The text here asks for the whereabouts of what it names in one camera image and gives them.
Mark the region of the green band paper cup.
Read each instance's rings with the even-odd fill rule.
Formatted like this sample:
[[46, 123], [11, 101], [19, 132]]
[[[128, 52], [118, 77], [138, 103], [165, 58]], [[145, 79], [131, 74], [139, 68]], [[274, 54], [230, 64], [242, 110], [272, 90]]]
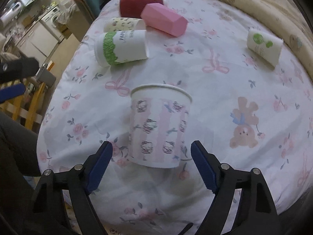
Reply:
[[94, 44], [95, 59], [102, 67], [149, 58], [146, 30], [104, 32]]

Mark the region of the white kitchen cabinet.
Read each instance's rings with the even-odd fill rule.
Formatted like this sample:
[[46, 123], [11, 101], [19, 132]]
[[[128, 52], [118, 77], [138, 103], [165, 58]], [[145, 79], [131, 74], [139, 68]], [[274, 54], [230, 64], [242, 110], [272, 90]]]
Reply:
[[40, 22], [37, 22], [25, 33], [16, 47], [23, 55], [34, 57], [41, 66], [57, 44], [57, 39]]

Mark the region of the white washing machine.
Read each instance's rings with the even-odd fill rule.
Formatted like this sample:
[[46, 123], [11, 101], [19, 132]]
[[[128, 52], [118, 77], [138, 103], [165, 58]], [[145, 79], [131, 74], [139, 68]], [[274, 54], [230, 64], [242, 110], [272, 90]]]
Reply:
[[60, 14], [61, 10], [56, 5], [40, 19], [40, 23], [57, 39], [59, 43], [61, 43], [64, 39], [63, 34], [59, 31], [56, 24], [56, 19]]

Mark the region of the Hello Kitty paper cup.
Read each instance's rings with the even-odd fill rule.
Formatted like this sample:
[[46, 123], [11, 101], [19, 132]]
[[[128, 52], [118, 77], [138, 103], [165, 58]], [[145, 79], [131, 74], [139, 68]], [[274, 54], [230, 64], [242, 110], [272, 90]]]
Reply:
[[191, 96], [173, 85], [145, 84], [134, 88], [130, 97], [130, 161], [151, 168], [178, 167]]

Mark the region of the green tree paper cup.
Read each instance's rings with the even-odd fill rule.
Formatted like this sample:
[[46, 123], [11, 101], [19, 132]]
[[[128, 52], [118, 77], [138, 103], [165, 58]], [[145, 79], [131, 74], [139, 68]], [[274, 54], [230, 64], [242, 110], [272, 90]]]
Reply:
[[279, 63], [284, 41], [275, 35], [250, 28], [247, 47], [275, 67]]

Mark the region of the pink faceted cup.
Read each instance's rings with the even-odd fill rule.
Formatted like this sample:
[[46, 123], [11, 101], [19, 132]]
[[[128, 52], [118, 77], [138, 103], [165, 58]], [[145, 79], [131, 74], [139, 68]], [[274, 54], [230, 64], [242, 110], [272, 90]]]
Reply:
[[187, 19], [160, 3], [147, 4], [141, 12], [141, 18], [147, 26], [174, 37], [183, 35], [188, 24]]

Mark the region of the cream patterned paper cup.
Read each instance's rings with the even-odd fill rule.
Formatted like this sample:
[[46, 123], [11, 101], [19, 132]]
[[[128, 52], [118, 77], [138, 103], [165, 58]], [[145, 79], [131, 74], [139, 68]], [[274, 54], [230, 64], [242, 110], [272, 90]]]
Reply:
[[137, 18], [111, 18], [104, 25], [104, 32], [145, 30], [146, 24], [142, 19]]

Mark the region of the yellow wooden chair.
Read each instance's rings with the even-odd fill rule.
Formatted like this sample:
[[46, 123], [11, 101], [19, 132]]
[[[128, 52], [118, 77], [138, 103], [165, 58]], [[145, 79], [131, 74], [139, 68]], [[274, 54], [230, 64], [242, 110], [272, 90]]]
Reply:
[[1, 90], [19, 83], [23, 83], [26, 87], [24, 94], [1, 103], [1, 112], [9, 115], [12, 120], [20, 122], [25, 128], [32, 130], [35, 124], [42, 122], [42, 115], [38, 113], [38, 109], [46, 91], [46, 84], [29, 78], [3, 83]]

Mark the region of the cream bear print duvet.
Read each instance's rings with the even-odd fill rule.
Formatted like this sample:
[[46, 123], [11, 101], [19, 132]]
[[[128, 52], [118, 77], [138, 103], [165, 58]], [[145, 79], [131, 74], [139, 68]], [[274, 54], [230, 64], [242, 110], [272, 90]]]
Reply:
[[312, 32], [290, 0], [219, 0], [257, 19], [282, 38], [312, 76]]

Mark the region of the white floral bed sheet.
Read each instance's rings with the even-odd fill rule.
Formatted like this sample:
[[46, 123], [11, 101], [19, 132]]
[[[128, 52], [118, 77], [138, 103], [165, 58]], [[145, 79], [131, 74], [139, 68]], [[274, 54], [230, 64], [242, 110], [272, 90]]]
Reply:
[[69, 171], [104, 141], [113, 153], [90, 198], [111, 234], [194, 234], [214, 198], [190, 154], [259, 168], [278, 213], [312, 191], [312, 33], [288, 0], [165, 0], [187, 19], [147, 28], [150, 57], [102, 67], [94, 46], [112, 0], [56, 87], [37, 143], [41, 171]]

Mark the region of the dark red paper cup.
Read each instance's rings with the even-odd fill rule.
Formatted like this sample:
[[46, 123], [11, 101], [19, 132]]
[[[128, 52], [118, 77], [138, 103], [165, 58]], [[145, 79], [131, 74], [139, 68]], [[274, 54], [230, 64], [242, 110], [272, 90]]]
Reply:
[[163, 0], [120, 0], [119, 13], [121, 18], [141, 18], [145, 6], [150, 3], [164, 4]]

